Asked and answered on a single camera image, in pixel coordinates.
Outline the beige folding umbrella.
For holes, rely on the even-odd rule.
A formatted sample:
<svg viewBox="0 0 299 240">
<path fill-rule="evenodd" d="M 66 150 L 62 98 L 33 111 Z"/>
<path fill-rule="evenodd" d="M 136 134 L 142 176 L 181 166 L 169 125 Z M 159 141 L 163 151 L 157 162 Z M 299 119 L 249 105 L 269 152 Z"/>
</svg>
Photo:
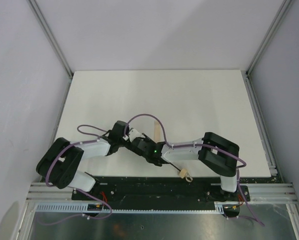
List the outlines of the beige folding umbrella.
<svg viewBox="0 0 299 240">
<path fill-rule="evenodd" d="M 153 138 L 154 138 L 154 142 L 156 142 L 156 143 L 161 141 L 161 127 L 157 120 L 154 121 Z M 185 169 L 185 168 L 180 169 L 179 167 L 174 165 L 172 162 L 169 162 L 169 164 L 178 171 L 178 176 L 181 179 L 185 179 L 188 183 L 191 183 L 193 181 L 193 178 L 190 176 L 187 169 Z"/>
</svg>

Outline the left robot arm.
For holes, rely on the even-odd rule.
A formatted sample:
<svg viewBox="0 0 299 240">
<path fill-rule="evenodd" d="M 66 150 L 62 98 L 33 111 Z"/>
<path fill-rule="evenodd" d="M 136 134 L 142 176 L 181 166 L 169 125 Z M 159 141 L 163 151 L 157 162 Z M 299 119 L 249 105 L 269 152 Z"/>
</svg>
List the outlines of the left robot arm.
<svg viewBox="0 0 299 240">
<path fill-rule="evenodd" d="M 59 137 L 38 162 L 36 172 L 49 187 L 90 192 L 97 181 L 92 175 L 78 170 L 81 161 L 116 153 L 126 143 L 124 136 L 128 130 L 126 122 L 117 121 L 111 130 L 93 140 L 70 142 Z"/>
</svg>

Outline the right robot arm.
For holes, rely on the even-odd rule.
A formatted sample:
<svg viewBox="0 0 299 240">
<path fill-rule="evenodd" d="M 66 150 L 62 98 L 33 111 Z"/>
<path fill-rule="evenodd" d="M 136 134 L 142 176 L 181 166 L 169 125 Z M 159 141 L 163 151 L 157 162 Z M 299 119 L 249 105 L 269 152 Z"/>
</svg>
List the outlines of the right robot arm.
<svg viewBox="0 0 299 240">
<path fill-rule="evenodd" d="M 127 148 L 148 163 L 161 167 L 175 161 L 198 160 L 220 176 L 220 188 L 228 193 L 237 191 L 237 163 L 240 147 L 213 133 L 183 143 L 154 142 L 134 129 L 125 137 Z"/>
</svg>

